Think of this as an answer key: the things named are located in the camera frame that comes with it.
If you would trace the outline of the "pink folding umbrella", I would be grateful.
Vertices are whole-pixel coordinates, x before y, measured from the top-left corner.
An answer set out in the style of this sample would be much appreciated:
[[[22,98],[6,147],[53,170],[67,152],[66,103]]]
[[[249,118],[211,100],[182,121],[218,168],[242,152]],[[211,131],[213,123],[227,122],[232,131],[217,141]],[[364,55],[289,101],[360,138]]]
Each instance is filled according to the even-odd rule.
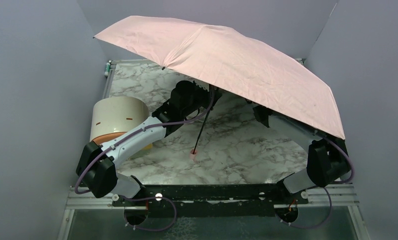
[[[132,15],[95,38],[345,139],[325,82],[295,59],[231,27]]]

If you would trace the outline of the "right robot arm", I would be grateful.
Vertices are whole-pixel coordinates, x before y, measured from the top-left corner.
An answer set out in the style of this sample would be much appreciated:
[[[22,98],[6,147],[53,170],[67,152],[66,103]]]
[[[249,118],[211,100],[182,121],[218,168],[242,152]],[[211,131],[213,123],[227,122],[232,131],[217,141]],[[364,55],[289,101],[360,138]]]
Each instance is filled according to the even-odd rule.
[[[313,187],[346,184],[355,176],[345,140],[310,127],[262,105],[253,108],[255,119],[267,128],[284,134],[307,153],[306,168],[277,184],[289,194]]]

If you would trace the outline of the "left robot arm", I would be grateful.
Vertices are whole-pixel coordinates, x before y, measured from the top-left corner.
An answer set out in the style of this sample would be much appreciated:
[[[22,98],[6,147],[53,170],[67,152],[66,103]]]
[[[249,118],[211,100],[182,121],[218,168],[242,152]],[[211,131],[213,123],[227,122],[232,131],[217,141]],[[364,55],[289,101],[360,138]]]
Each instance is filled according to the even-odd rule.
[[[138,126],[102,144],[91,141],[84,146],[76,168],[75,193],[92,193],[96,198],[116,194],[132,199],[142,184],[133,175],[119,174],[117,167],[144,147],[208,114],[221,96],[213,85],[204,89],[195,81],[178,82],[170,98]]]

